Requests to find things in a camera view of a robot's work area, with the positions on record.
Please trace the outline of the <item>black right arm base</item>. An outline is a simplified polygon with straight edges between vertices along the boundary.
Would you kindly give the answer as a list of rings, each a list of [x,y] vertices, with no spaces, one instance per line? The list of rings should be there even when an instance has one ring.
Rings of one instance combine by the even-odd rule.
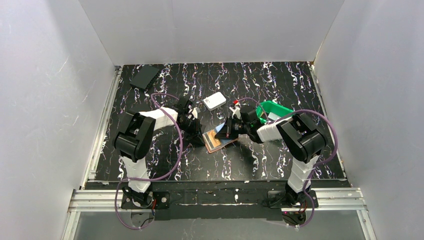
[[[304,192],[298,193],[296,196],[286,194],[285,190],[270,190],[266,193],[262,205],[271,209],[294,208],[300,212],[312,207],[318,208],[318,197],[314,190],[310,190],[307,196]]]

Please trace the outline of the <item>flat black card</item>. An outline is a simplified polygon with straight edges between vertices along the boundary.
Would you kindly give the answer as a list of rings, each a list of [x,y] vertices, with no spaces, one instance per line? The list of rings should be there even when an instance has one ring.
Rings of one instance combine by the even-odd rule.
[[[139,111],[128,110],[122,113],[119,117],[119,130],[136,129],[141,126],[143,118]]]

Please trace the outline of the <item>gold striped credit card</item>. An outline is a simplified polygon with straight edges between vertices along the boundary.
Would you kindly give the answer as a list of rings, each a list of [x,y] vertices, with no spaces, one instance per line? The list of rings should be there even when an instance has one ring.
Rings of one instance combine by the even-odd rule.
[[[215,138],[216,131],[214,129],[203,134],[205,145],[209,151],[214,151],[218,149],[222,143],[219,139]]]

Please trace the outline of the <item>green plastic bin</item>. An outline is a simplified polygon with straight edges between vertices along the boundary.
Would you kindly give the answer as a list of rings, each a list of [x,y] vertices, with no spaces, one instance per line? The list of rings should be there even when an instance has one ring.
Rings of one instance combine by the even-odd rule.
[[[263,101],[256,107],[256,115],[262,124],[276,121],[279,118],[292,113],[293,110],[277,104],[271,100]]]

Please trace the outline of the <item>aluminium frame rail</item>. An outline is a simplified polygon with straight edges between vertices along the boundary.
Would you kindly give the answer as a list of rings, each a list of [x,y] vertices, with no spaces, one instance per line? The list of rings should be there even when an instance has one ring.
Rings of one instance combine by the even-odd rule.
[[[359,188],[314,188],[307,203],[294,205],[281,201],[282,192],[279,185],[252,181],[158,182],[140,205],[114,189],[75,190],[62,238],[376,238]]]

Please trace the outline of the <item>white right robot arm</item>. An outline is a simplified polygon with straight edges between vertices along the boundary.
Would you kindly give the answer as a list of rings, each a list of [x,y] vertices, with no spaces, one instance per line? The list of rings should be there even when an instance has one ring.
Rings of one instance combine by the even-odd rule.
[[[223,127],[214,134],[214,138],[235,140],[240,135],[247,135],[252,142],[258,144],[283,141],[293,157],[286,191],[295,195],[306,194],[310,190],[311,177],[318,165],[319,155],[328,144],[327,137],[309,114],[328,122],[324,115],[316,111],[301,109],[275,121],[262,123],[254,107],[237,107],[232,116],[226,119]]]

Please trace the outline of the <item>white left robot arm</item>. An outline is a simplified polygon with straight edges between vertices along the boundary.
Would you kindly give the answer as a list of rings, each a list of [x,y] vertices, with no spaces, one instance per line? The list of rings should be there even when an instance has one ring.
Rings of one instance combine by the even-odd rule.
[[[126,180],[131,191],[144,194],[151,182],[170,176],[181,162],[184,140],[192,145],[204,144],[199,112],[200,110],[189,99],[182,97],[171,107],[160,106],[151,111],[126,112],[122,116],[113,145],[124,163]],[[180,147],[177,161],[165,175],[150,178],[146,155],[150,151],[154,131],[169,126],[175,126],[178,133]]]

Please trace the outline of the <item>white rectangular box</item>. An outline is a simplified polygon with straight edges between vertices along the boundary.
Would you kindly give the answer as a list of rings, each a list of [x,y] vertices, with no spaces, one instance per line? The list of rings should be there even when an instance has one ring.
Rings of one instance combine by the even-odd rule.
[[[226,102],[227,99],[221,92],[216,92],[203,99],[203,103],[209,111],[215,110]]]

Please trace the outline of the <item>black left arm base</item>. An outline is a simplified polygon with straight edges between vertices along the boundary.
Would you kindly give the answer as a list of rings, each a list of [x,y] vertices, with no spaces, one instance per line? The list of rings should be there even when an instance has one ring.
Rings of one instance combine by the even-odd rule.
[[[121,208],[125,210],[163,210],[170,206],[171,197],[168,192],[153,191],[152,187],[149,187],[145,193],[136,192],[128,186],[122,187],[121,190],[123,193]]]

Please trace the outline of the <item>black rectangular box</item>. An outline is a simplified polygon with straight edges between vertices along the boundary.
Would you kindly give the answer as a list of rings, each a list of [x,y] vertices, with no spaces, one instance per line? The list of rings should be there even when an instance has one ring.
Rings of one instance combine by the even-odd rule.
[[[130,81],[133,88],[145,91],[157,79],[160,70],[151,65],[144,65]]]

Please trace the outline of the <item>tan leather card holder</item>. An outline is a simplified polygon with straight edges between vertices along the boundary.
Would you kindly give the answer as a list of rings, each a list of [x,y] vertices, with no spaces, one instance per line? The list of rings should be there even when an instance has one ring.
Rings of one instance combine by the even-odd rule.
[[[224,123],[216,126],[214,129],[211,129],[202,134],[203,140],[205,142],[206,150],[209,154],[214,153],[229,144],[232,144],[238,140],[228,139],[228,138],[215,138],[215,135],[224,127]]]

